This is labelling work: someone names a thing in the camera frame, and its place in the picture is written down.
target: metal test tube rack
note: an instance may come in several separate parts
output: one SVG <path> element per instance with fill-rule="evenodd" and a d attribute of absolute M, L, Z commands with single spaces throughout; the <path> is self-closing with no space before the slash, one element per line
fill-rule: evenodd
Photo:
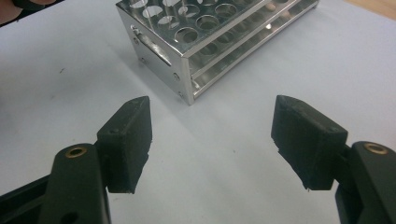
<path fill-rule="evenodd" d="M 126 0 L 116 4 L 135 52 L 192 105 L 318 0 Z"/>

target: white table surface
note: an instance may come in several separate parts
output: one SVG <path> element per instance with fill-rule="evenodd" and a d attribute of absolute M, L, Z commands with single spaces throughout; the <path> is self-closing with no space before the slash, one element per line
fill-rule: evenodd
<path fill-rule="evenodd" d="M 0 29 L 0 195 L 93 143 L 126 101 L 150 97 L 153 143 L 113 223 L 338 223 L 331 191 L 307 191 L 270 137 L 275 99 L 306 101 L 347 143 L 396 148 L 396 22 L 319 6 L 187 106 L 134 54 L 116 1 L 67 0 Z"/>

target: black object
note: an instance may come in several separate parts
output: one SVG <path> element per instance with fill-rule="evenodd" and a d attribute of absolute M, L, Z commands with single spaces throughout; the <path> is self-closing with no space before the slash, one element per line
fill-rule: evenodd
<path fill-rule="evenodd" d="M 396 154 L 347 131 L 303 101 L 278 95 L 271 136 L 306 189 L 330 189 L 341 223 L 396 223 Z"/>
<path fill-rule="evenodd" d="M 28 7 L 28 6 L 25 6 L 25 2 L 28 2 L 28 1 L 29 0 L 14 0 L 13 3 L 14 3 L 14 5 L 16 7 L 25 8 L 25 7 Z M 45 6 L 36 4 L 36 5 L 38 5 L 37 8 L 39 8 L 39 6 L 40 6 L 40 9 L 34 9 L 34 10 L 32 10 L 32 9 L 24 9 L 21 12 L 21 14 L 17 18 L 15 18 L 14 20 L 8 21 L 8 22 L 3 23 L 3 24 L 0 24 L 0 28 L 5 26 L 5 25 L 8 25 L 8 24 L 10 24 L 10 23 L 12 23 L 14 21 L 19 21 L 19 20 L 21 20 L 21 19 L 23 19 L 23 18 L 25 18 L 27 16 L 30 16 L 30 15 L 32 15 L 32 14 L 36 13 L 37 11 L 40 11 L 40 10 L 42 10 L 44 8 L 49 8 L 49 7 L 55 6 L 56 4 L 61 3 L 62 1 L 64 1 L 64 0 L 56 0 L 54 3 L 48 4 L 48 5 L 45 5 Z"/>
<path fill-rule="evenodd" d="M 152 140 L 149 98 L 124 104 L 94 144 L 61 150 L 52 171 L 0 197 L 0 223 L 111 223 L 106 187 L 134 193 Z"/>
<path fill-rule="evenodd" d="M 12 0 L 12 3 L 14 3 L 16 7 L 31 11 L 38 11 L 45 7 L 44 5 L 31 2 L 30 0 Z"/>

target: screw hole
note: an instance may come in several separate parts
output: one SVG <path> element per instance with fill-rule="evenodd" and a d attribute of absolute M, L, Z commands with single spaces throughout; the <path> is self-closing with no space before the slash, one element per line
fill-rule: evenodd
<path fill-rule="evenodd" d="M 78 220 L 78 214 L 76 212 L 67 213 L 61 219 L 62 224 L 72 224 Z"/>

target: brass insert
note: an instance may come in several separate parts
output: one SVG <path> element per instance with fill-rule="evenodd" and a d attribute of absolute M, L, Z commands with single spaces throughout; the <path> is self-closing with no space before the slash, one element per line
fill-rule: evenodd
<path fill-rule="evenodd" d="M 366 143 L 366 144 L 364 144 L 364 147 L 367 150 L 369 150 L 369 151 L 371 151 L 371 152 L 373 152 L 375 154 L 378 154 L 378 155 L 386 155 L 386 154 L 388 154 L 388 149 L 386 147 L 383 147 L 383 146 L 378 145 L 378 144 Z"/>
<path fill-rule="evenodd" d="M 87 152 L 87 148 L 85 147 L 72 147 L 67 150 L 65 156 L 69 159 L 80 157 Z"/>

